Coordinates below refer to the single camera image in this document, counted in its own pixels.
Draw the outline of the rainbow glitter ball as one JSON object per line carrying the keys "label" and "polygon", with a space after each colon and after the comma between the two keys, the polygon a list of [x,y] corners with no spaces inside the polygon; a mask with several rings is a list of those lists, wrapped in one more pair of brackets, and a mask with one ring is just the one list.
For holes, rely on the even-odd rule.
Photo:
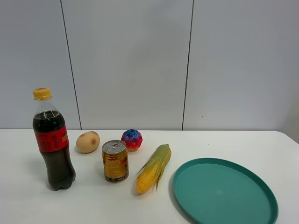
{"label": "rainbow glitter ball", "polygon": [[126,143],[128,151],[134,152],[140,148],[143,139],[139,131],[135,129],[129,129],[123,133],[121,141]]}

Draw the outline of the gold energy drink can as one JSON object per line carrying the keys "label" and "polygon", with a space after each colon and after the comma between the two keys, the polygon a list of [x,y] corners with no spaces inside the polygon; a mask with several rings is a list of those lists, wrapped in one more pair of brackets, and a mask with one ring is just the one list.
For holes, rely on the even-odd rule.
{"label": "gold energy drink can", "polygon": [[129,175],[128,151],[124,141],[111,140],[102,146],[104,177],[108,182],[120,183]]}

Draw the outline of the yellow corn cob with husk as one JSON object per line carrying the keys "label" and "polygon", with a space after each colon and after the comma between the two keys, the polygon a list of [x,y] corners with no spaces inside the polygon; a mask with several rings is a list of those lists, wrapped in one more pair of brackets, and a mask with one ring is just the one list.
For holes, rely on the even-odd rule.
{"label": "yellow corn cob with husk", "polygon": [[138,194],[146,193],[153,186],[157,190],[170,158],[171,148],[169,144],[162,144],[155,150],[147,163],[141,168],[136,180],[136,191]]}

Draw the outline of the beige potato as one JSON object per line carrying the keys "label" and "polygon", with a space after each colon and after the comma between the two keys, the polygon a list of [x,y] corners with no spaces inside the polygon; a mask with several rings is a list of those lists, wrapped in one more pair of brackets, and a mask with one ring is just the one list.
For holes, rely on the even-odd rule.
{"label": "beige potato", "polygon": [[76,141],[77,150],[88,154],[95,151],[100,145],[100,136],[95,131],[89,131],[80,135]]}

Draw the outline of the cola bottle yellow cap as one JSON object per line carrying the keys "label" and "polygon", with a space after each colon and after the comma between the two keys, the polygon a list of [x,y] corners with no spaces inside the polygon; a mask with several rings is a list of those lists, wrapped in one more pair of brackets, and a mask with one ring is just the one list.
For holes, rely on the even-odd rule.
{"label": "cola bottle yellow cap", "polygon": [[46,168],[49,185],[54,191],[68,189],[76,178],[69,151],[65,120],[53,105],[49,88],[33,90],[38,107],[33,116],[33,130]]}

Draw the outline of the teal round plate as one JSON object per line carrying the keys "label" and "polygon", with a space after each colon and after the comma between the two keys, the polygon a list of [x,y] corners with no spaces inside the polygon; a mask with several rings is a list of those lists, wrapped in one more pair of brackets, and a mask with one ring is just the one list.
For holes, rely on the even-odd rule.
{"label": "teal round plate", "polygon": [[180,209],[197,224],[274,224],[278,219],[270,187],[231,161],[188,161],[174,173],[172,190]]}

